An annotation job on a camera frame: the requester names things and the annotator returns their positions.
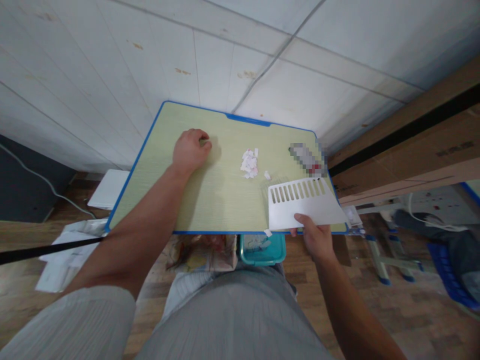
desk surface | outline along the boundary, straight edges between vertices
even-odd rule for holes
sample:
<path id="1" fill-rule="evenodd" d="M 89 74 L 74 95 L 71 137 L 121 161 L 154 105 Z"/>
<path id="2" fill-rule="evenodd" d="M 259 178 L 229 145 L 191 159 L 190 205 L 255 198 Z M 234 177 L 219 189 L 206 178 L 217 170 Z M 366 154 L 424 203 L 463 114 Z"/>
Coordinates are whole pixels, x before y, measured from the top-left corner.
<path id="1" fill-rule="evenodd" d="M 290 155 L 292 143 L 304 143 L 318 151 L 315 134 L 269 122 L 222 112 L 163 103 L 117 200 L 107 228 L 116 224 L 140 201 L 172 163 L 172 152 L 180 134 L 196 128 L 206 131 L 212 150 L 206 164 L 190 178 L 181 202 L 176 232 L 263 233 L 269 227 L 268 186 L 307 177 Z M 258 148 L 258 176 L 245 179 L 240 171 L 242 155 Z M 264 177 L 268 170 L 272 180 Z M 327 179 L 331 190 L 332 182 Z M 332 225 L 344 233 L 346 225 Z"/>

hand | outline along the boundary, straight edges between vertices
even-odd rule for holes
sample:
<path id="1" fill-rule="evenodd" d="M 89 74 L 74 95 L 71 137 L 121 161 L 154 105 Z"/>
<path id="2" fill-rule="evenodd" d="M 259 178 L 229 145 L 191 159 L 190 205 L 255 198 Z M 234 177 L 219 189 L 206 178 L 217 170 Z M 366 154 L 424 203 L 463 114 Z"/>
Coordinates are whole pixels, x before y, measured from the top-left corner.
<path id="1" fill-rule="evenodd" d="M 200 140 L 210 139 L 209 135 L 200 129 L 190 129 L 182 132 L 173 149 L 172 166 L 178 171 L 190 176 L 207 160 L 212 143 L 206 141 L 203 146 Z"/>
<path id="2" fill-rule="evenodd" d="M 303 241 L 313 261 L 336 259 L 330 225 L 316 226 L 309 216 L 299 213 L 294 217 L 303 225 Z M 297 229 L 290 229 L 290 233 L 293 237 L 297 236 Z"/>

white plastic scraper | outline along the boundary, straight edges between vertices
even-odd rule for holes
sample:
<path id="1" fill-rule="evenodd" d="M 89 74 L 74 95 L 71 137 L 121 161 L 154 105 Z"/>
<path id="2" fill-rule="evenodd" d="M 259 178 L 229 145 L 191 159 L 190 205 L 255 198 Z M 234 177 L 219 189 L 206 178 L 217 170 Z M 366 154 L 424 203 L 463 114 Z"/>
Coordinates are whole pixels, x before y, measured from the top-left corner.
<path id="1" fill-rule="evenodd" d="M 268 227 L 270 230 L 301 228 L 294 219 L 300 213 L 316 225 L 341 224 L 347 217 L 337 198 L 321 177 L 308 177 L 268 187 Z"/>

floor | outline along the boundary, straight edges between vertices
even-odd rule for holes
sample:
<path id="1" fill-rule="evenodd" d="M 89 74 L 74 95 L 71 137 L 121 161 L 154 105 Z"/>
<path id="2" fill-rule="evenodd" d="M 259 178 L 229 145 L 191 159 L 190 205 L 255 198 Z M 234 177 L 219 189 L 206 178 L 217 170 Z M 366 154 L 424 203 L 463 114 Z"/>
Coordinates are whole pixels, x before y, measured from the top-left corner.
<path id="1" fill-rule="evenodd" d="M 95 190 L 97 182 L 75 180 L 66 196 L 82 206 Z M 93 209 L 98 217 L 108 213 Z M 88 219 L 63 200 L 59 200 L 50 219 L 43 224 L 0 222 L 0 251 L 50 244 L 69 223 Z M 387 233 L 376 216 L 364 216 L 368 231 L 380 243 Z M 428 258 L 426 239 L 400 231 L 404 247 L 411 255 Z M 415 272 L 416 283 L 408 283 L 390 268 L 392 286 L 377 280 L 369 250 L 360 237 L 347 237 L 351 267 L 345 267 L 350 280 L 383 326 L 409 359 L 478 359 L 479 323 L 464 314 L 451 301 L 435 274 Z M 165 257 L 160 256 L 151 269 L 137 301 L 137 311 L 124 359 L 133 359 L 162 316 L 174 275 L 165 273 Z M 301 238 L 287 239 L 284 269 L 287 279 L 298 289 L 298 303 L 331 354 L 343 359 L 327 315 L 315 266 Z M 0 348 L 32 317 L 51 304 L 57 294 L 34 290 L 44 263 L 38 259 L 7 264 L 0 270 Z"/>

shirt sleeve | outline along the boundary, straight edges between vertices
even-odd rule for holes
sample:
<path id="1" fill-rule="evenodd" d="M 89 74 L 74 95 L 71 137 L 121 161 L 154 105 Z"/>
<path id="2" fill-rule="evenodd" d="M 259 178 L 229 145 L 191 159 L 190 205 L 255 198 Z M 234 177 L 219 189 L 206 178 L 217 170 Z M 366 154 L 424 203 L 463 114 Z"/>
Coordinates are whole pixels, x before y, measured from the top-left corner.
<path id="1" fill-rule="evenodd" d="M 135 315 L 116 286 L 74 291 L 35 316 L 1 350 L 3 359 L 121 359 Z"/>

